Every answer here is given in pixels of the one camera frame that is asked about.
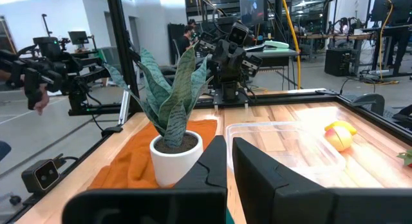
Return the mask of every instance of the white flower pot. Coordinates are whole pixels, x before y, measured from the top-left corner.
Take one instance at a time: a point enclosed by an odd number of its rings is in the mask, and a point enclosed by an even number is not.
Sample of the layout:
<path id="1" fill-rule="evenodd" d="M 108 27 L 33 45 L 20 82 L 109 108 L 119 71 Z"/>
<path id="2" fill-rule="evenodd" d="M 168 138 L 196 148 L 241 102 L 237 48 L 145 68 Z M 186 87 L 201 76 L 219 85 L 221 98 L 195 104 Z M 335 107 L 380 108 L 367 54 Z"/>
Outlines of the white flower pot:
<path id="1" fill-rule="evenodd" d="M 203 153 L 203 141 L 200 135 L 193 131 L 186 131 L 186 133 L 196 137 L 198 144 L 184 153 L 166 154 L 157 151 L 155 143 L 161 139 L 161 135 L 158 135 L 150 142 L 154 175 L 156 176 L 157 184 L 161 187 L 174 184 L 182 179 Z"/>

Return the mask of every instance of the wooden tabletop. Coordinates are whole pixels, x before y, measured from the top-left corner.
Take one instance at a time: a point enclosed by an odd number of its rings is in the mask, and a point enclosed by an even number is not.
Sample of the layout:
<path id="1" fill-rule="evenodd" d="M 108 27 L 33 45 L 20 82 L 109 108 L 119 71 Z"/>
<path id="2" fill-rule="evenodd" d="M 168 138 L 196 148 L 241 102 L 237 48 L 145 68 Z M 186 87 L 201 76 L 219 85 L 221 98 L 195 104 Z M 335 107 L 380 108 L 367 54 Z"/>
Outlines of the wooden tabletop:
<path id="1" fill-rule="evenodd" d="M 360 35 L 349 35 L 349 40 L 366 40 L 371 37 L 370 34 L 360 34 Z M 305 36 L 298 36 L 299 39 L 328 39 L 328 38 L 335 38 L 336 40 L 339 39 L 347 39 L 347 35 L 341 34 L 313 34 L 313 35 L 305 35 Z"/>
<path id="2" fill-rule="evenodd" d="M 226 127 L 231 124 L 284 121 L 300 121 L 314 133 L 323 135 L 325 126 L 335 120 L 345 120 L 358 131 L 351 149 L 342 153 L 346 167 L 331 179 L 320 180 L 318 183 L 334 187 L 412 187 L 412 170 L 403 167 L 402 159 L 396 157 L 399 152 L 410 149 L 411 146 L 336 102 L 256 106 L 247 110 L 243 107 L 218 111 L 197 109 L 192 112 L 190 119 L 217 120 L 216 135 L 225 135 Z M 85 191 L 100 169 L 109 165 L 125 143 L 148 122 L 143 113 L 135 114 L 124 124 L 121 133 L 113 134 L 16 223 L 60 223 L 65 203 L 74 195 Z M 234 174 L 229 168 L 227 186 L 227 206 L 235 223 L 246 223 Z"/>

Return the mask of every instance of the yellow fruit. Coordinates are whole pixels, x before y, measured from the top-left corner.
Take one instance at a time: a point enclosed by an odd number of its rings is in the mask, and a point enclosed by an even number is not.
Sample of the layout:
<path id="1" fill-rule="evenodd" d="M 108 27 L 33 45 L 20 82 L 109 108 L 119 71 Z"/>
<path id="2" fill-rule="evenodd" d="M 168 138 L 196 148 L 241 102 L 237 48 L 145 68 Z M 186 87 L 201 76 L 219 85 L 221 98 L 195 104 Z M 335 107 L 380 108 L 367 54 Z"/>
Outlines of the yellow fruit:
<path id="1" fill-rule="evenodd" d="M 335 121 L 329 126 L 325 127 L 325 131 L 329 131 L 333 127 L 344 127 L 346 128 L 352 135 L 356 135 L 356 129 L 348 122 L 345 121 Z"/>
<path id="2" fill-rule="evenodd" d="M 352 134 L 345 127 L 333 127 L 324 134 L 324 137 L 338 151 L 346 150 L 353 141 Z"/>

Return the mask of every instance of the orange cloth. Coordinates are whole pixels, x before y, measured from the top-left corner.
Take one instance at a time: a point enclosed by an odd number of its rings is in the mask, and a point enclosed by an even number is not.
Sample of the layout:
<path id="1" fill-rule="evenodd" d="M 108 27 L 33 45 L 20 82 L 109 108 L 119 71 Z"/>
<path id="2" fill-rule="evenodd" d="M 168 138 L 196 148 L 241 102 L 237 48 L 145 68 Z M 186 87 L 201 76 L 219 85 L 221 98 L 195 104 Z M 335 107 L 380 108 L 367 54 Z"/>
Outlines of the orange cloth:
<path id="1" fill-rule="evenodd" d="M 187 124 L 187 130 L 198 133 L 203 139 L 203 149 L 213 140 L 216 127 L 216 120 Z M 100 170 L 88 189 L 159 188 L 149 150 L 150 142 L 158 135 L 152 123 L 147 124 L 128 141 L 109 166 Z"/>

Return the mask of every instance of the clear plastic container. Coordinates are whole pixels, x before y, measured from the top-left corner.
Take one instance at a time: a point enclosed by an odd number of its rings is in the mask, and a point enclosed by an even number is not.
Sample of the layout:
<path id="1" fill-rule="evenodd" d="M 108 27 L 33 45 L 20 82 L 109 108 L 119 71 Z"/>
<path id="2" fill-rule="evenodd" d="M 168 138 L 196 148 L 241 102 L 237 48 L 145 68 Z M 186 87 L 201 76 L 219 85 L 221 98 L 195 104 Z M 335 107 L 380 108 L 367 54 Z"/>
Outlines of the clear plastic container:
<path id="1" fill-rule="evenodd" d="M 226 127 L 227 164 L 233 171 L 232 143 L 242 137 L 283 165 L 317 181 L 336 176 L 346 167 L 343 156 L 324 139 L 319 130 L 300 122 L 261 122 Z"/>

